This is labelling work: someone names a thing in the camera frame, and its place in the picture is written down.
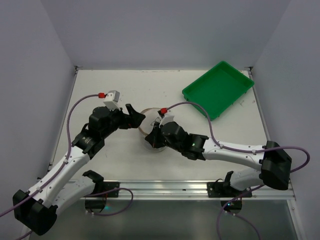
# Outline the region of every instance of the cable clip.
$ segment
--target cable clip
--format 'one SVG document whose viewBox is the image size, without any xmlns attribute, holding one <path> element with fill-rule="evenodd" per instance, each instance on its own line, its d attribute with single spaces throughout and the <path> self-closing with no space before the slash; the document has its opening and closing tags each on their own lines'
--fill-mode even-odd
<svg viewBox="0 0 320 240">
<path fill-rule="evenodd" d="M 37 186 L 36 187 L 36 190 L 39 192 L 39 193 L 42 193 L 43 189 L 40 187 L 40 186 Z"/>
</svg>

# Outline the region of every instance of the black clamp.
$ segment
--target black clamp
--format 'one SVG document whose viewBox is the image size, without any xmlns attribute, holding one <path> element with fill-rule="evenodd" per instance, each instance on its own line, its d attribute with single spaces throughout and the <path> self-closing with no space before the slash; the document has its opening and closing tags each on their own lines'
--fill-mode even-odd
<svg viewBox="0 0 320 240">
<path fill-rule="evenodd" d="M 240 194 L 247 193 L 247 190 L 239 191 L 230 185 L 230 179 L 234 172 L 229 171 L 224 181 L 211 181 L 206 183 L 206 190 L 209 198 L 234 198 Z M 251 198 L 252 193 L 248 192 L 243 198 Z"/>
</svg>

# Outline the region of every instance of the circular container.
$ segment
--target circular container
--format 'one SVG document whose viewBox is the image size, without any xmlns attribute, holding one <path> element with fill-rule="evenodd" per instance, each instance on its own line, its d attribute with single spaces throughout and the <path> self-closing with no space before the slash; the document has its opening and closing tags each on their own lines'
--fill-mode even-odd
<svg viewBox="0 0 320 240">
<path fill-rule="evenodd" d="M 142 121 L 142 123 L 138 127 L 142 145 L 148 151 L 151 151 L 154 153 L 161 152 L 166 148 L 165 146 L 161 148 L 153 148 L 150 145 L 150 143 L 145 140 L 145 137 L 152 132 L 155 122 L 159 122 L 159 123 L 161 122 L 161 117 L 159 116 L 159 113 L 158 113 L 159 110 L 160 108 L 158 107 L 151 107 L 151 108 L 144 109 L 141 113 L 145 115 L 145 119 Z"/>
</svg>

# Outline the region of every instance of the cable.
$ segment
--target cable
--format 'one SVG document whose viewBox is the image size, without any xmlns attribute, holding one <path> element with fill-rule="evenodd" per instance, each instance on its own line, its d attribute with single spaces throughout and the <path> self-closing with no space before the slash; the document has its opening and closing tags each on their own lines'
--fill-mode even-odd
<svg viewBox="0 0 320 240">
<path fill-rule="evenodd" d="M 246 192 L 240 194 L 239 196 L 235 196 L 234 198 L 232 198 L 231 200 L 227 201 L 227 202 L 222 206 L 222 208 L 221 208 L 221 210 L 220 210 L 220 212 L 219 212 L 219 214 L 218 214 L 218 217 L 216 218 L 216 233 L 218 234 L 218 237 L 219 237 L 220 240 L 222 240 L 221 233 L 220 233 L 220 218 L 221 218 L 222 213 L 223 213 L 224 210 L 225 210 L 225 207 L 226 207 L 228 204 L 230 204 L 231 202 L 236 201 L 238 198 L 242 198 L 242 197 L 244 197 L 245 195 L 247 195 L 247 194 L 249 194 L 249 193 L 251 193 L 251 192 L 253 192 L 253 191 L 257 190 L 257 189 L 262 188 L 263 186 L 264 186 L 264 185 L 257 186 L 257 187 L 255 187 L 255 188 L 250 189 L 249 191 L 246 191 Z M 259 231 L 258 231 L 258 229 L 253 225 L 253 223 L 251 223 L 248 219 L 246 219 L 246 218 L 243 217 L 243 216 L 240 216 L 240 215 L 237 215 L 237 214 L 236 214 L 235 216 L 237 216 L 238 218 L 240 218 L 240 219 L 246 221 L 248 224 L 250 224 L 250 225 L 253 227 L 253 229 L 255 230 L 255 232 L 257 233 L 257 235 L 258 235 L 258 237 L 259 237 L 259 240 L 262 239 L 262 238 L 261 238 L 261 235 L 260 235 L 260 233 L 259 233 Z"/>
<path fill-rule="evenodd" d="M 114 215 L 120 214 L 120 213 L 124 212 L 125 210 L 127 210 L 131 206 L 131 204 L 132 204 L 132 202 L 134 200 L 134 193 L 130 189 L 125 188 L 125 187 L 118 187 L 118 188 L 114 188 L 114 189 L 108 190 L 108 191 L 103 191 L 103 192 L 99 192 L 99 193 L 95 193 L 95 194 L 89 194 L 89 195 L 87 195 L 85 197 L 96 197 L 96 196 L 109 194 L 109 193 L 112 193 L 114 191 L 119 191 L 119 190 L 126 190 L 131 194 L 131 199 L 130 199 L 130 201 L 129 201 L 127 206 L 125 206 L 121 210 L 113 212 L 113 213 L 99 213 L 99 212 L 92 212 L 92 211 L 90 213 L 93 214 L 93 215 L 97 215 L 97 216 L 109 217 L 109 216 L 114 216 Z"/>
<path fill-rule="evenodd" d="M 18 237 L 16 240 L 24 239 L 24 238 L 28 237 L 30 234 L 32 234 L 32 231 L 28 231 L 25 235 L 22 235 L 21 237 Z"/>
<path fill-rule="evenodd" d="M 227 149 L 227 150 L 231 150 L 231 151 L 235 151 L 235 152 L 239 152 L 239 153 L 247 153 L 247 154 L 253 153 L 253 152 L 250 151 L 250 150 L 242 150 L 242 149 L 237 149 L 237 148 L 233 148 L 233 147 L 229 147 L 229 146 L 225 146 L 225 145 L 221 146 L 220 143 L 216 140 L 216 138 L 215 138 L 215 136 L 214 136 L 214 132 L 213 132 L 213 128 L 212 128 L 212 123 L 211 123 L 211 120 L 210 120 L 210 117 L 209 117 L 208 112 L 207 112 L 201 105 L 199 105 L 199 104 L 197 104 L 197 103 L 195 103 L 195 102 L 191 102 L 191 101 L 179 102 L 179 103 L 176 103 L 176 104 L 174 104 L 174 105 L 172 105 L 172 106 L 170 106 L 170 107 L 167 107 L 166 110 L 168 111 L 168 110 L 173 109 L 173 108 L 175 108 L 175 107 L 177 107 L 177 106 L 179 106 L 179 105 L 184 105 L 184 104 L 191 104 L 191 105 L 197 106 L 198 108 L 200 108 L 200 109 L 205 113 L 206 118 L 207 118 L 208 123 L 209 123 L 209 129 L 210 129 L 211 138 L 212 138 L 213 142 L 214 142 L 216 145 L 218 145 L 219 147 L 221 147 L 221 148 L 223 148 L 223 149 Z M 300 150 L 300 151 L 302 151 L 302 152 L 304 152 L 304 153 L 306 154 L 306 160 L 305 160 L 305 162 L 304 162 L 303 164 L 301 164 L 300 166 L 292 169 L 292 170 L 290 171 L 290 173 L 294 173 L 294 172 L 296 172 L 296 171 L 304 168 L 304 167 L 309 163 L 309 161 L 310 161 L 310 154 L 308 153 L 308 151 L 305 150 L 305 149 L 302 148 L 302 147 L 299 147 L 299 146 L 278 146 L 278 147 L 273 147 L 273 148 L 268 148 L 268 149 L 256 150 L 255 152 L 256 152 L 256 153 L 265 153 L 265 152 L 276 151 L 276 150 L 283 150 L 283 149 L 295 149 L 295 150 Z M 245 192 L 245 193 L 242 193 L 242 194 L 240 194 L 239 196 L 236 196 L 236 197 L 234 197 L 233 199 L 227 201 L 227 202 L 223 205 L 223 207 L 221 208 L 221 210 L 220 210 L 220 212 L 219 212 L 219 214 L 218 214 L 218 217 L 217 217 L 217 219 L 216 219 L 216 232 L 217 232 L 218 237 L 219 237 L 220 240 L 222 240 L 221 233 L 220 233 L 220 218 L 221 218 L 222 212 L 225 210 L 225 207 L 227 206 L 227 204 L 229 204 L 229 203 L 237 200 L 238 198 L 242 198 L 243 196 L 245 196 L 245 195 L 248 194 L 248 193 L 251 193 L 251 192 L 253 192 L 253 191 L 257 190 L 257 189 L 260 189 L 260 188 L 263 187 L 263 186 L 264 186 L 264 185 L 260 185 L 260 186 L 257 186 L 257 187 L 255 187 L 255 188 L 252 188 L 251 190 L 249 190 L 249 191 L 247 191 L 247 192 Z M 246 218 L 243 217 L 243 216 L 237 215 L 237 214 L 235 214 L 234 216 L 237 216 L 238 218 L 240 218 L 240 219 L 246 221 L 248 224 L 250 224 L 250 225 L 253 227 L 253 229 L 255 230 L 255 232 L 257 233 L 259 240 L 262 239 L 262 238 L 261 238 L 261 235 L 260 235 L 260 233 L 259 233 L 259 231 L 258 231 L 258 229 L 257 229 L 248 219 L 246 219 Z"/>
</svg>

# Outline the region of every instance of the black mount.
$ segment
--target black mount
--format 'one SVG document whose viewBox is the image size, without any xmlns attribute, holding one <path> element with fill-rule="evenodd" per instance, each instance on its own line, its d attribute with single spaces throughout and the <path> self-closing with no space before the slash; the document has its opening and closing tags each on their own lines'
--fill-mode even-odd
<svg viewBox="0 0 320 240">
<path fill-rule="evenodd" d="M 206 190 L 209 198 L 234 198 L 240 194 L 246 193 L 247 190 L 239 191 L 230 185 L 230 179 L 234 171 L 229 171 L 224 181 L 213 181 L 206 183 Z M 251 198 L 252 193 L 244 195 L 243 198 Z"/>
<path fill-rule="evenodd" d="M 265 149 L 279 147 L 274 141 L 267 141 Z M 260 160 L 261 174 L 259 178 L 270 188 L 287 190 L 289 187 L 291 157 L 283 150 L 266 151 L 263 159 Z"/>
<path fill-rule="evenodd" d="M 188 134 L 175 121 L 168 122 L 163 126 L 156 122 L 152 132 L 145 137 L 145 140 L 153 148 L 158 149 L 167 146 L 191 160 L 205 160 L 202 153 L 205 151 L 203 146 L 207 139 L 209 138 L 204 135 Z"/>
<path fill-rule="evenodd" d="M 131 104 L 125 105 L 128 114 L 122 108 L 109 110 L 106 106 L 96 107 L 81 132 L 75 137 L 72 146 L 77 146 L 92 159 L 105 145 L 105 138 L 117 129 L 137 129 L 145 115 L 137 112 Z"/>
</svg>

